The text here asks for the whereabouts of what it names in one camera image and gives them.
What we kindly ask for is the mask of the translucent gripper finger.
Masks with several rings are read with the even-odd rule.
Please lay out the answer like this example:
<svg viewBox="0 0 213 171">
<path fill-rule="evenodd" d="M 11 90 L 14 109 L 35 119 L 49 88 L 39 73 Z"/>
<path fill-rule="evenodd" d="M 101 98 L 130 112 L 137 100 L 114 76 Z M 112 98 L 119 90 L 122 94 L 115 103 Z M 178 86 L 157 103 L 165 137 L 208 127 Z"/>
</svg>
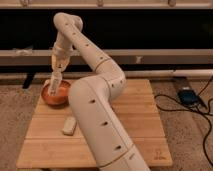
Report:
<svg viewBox="0 0 213 171">
<path fill-rule="evenodd" d="M 64 71 L 62 69 L 59 69 L 59 78 L 61 81 L 63 80 L 63 72 Z"/>
<path fill-rule="evenodd" d="M 57 67 L 53 67 L 52 68 L 52 75 L 53 75 L 53 77 L 56 75 L 56 72 L 57 72 Z"/>
</svg>

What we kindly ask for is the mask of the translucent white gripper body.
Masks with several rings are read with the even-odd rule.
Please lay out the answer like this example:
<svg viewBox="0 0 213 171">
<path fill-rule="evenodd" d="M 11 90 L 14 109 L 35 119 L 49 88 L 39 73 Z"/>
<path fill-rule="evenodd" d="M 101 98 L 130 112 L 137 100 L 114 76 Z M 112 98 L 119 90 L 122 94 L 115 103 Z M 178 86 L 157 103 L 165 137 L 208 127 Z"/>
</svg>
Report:
<svg viewBox="0 0 213 171">
<path fill-rule="evenodd" d="M 60 68 L 64 71 L 70 62 L 70 48 L 54 47 L 51 56 L 51 66 L 53 70 Z"/>
</svg>

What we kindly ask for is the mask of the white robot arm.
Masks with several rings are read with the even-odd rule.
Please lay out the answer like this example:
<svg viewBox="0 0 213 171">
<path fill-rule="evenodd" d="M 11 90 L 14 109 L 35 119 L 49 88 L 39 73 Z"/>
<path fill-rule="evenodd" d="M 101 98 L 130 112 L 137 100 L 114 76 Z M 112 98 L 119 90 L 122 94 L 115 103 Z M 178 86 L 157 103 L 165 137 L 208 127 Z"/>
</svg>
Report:
<svg viewBox="0 0 213 171">
<path fill-rule="evenodd" d="M 73 49 L 79 51 L 95 72 L 93 76 L 75 81 L 68 99 L 97 166 L 101 171 L 150 171 L 110 105 L 125 87 L 124 72 L 82 34 L 80 17 L 58 13 L 54 16 L 54 25 L 58 34 L 52 53 L 50 92 L 57 91 Z"/>
</svg>

